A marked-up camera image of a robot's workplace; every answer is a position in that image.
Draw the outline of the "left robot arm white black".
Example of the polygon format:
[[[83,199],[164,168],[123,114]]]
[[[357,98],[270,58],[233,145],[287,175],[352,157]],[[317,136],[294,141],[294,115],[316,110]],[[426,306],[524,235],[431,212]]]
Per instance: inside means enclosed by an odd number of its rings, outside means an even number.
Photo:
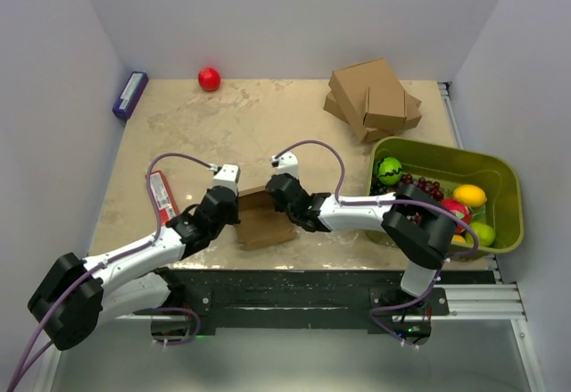
[[[28,302],[30,313],[59,350],[87,338],[103,319],[103,301],[130,281],[198,253],[227,225],[238,223],[238,190],[209,188],[200,204],[186,209],[155,233],[106,254],[60,256]]]

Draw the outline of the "brown cardboard box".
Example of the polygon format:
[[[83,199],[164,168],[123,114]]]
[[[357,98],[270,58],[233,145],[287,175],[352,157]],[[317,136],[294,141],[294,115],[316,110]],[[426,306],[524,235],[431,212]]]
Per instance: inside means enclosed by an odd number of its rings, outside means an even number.
[[[294,225],[275,209],[265,187],[240,191],[238,219],[239,223],[234,226],[236,240],[244,251],[285,243],[296,237]]]

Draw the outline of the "green plastic tub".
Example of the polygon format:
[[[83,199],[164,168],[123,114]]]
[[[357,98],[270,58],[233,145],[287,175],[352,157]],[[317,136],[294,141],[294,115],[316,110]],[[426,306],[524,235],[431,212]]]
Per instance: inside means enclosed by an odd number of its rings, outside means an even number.
[[[372,188],[376,163],[388,156],[400,161],[403,171],[412,177],[424,177],[441,184],[445,196],[462,184],[480,187],[487,196],[485,209],[476,220],[496,232],[496,239],[481,244],[478,252],[459,258],[464,263],[516,249],[524,236],[524,218],[520,182],[509,164],[498,157],[450,146],[389,137],[377,142],[369,157],[367,189]]]

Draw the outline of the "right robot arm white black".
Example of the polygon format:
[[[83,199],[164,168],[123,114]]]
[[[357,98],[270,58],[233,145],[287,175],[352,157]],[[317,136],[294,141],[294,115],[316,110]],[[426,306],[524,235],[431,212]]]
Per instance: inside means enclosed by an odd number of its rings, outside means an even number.
[[[409,314],[429,303],[427,290],[443,267],[456,229],[456,216],[407,184],[383,196],[308,193],[288,173],[273,175],[265,187],[277,211],[307,232],[360,229],[385,233],[405,254],[397,302]]]

